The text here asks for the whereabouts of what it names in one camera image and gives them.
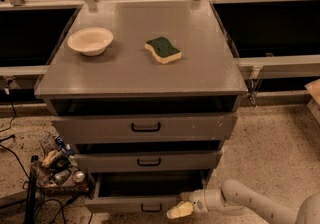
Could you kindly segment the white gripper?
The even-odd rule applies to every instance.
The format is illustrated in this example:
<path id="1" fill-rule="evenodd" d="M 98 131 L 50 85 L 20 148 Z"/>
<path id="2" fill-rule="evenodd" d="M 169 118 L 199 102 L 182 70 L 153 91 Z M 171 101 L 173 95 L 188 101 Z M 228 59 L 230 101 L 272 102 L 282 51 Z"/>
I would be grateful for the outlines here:
<path id="1" fill-rule="evenodd" d="M 166 215 L 169 219 L 189 216 L 193 213 L 193 209 L 196 213 L 217 211 L 222 205 L 219 189 L 202 189 L 192 193 L 182 192 L 180 197 L 183 201 L 167 211 Z"/>

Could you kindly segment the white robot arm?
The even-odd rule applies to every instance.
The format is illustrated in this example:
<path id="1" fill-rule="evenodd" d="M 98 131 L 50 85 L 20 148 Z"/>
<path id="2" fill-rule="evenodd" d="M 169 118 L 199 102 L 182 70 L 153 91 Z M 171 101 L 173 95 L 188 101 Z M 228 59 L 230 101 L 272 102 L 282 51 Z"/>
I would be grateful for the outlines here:
<path id="1" fill-rule="evenodd" d="M 219 189 L 183 192 L 181 196 L 182 201 L 167 211 L 169 219 L 210 211 L 242 215 L 249 209 L 269 224 L 320 224 L 320 193 L 306 198 L 298 210 L 255 192 L 234 179 L 224 181 Z"/>

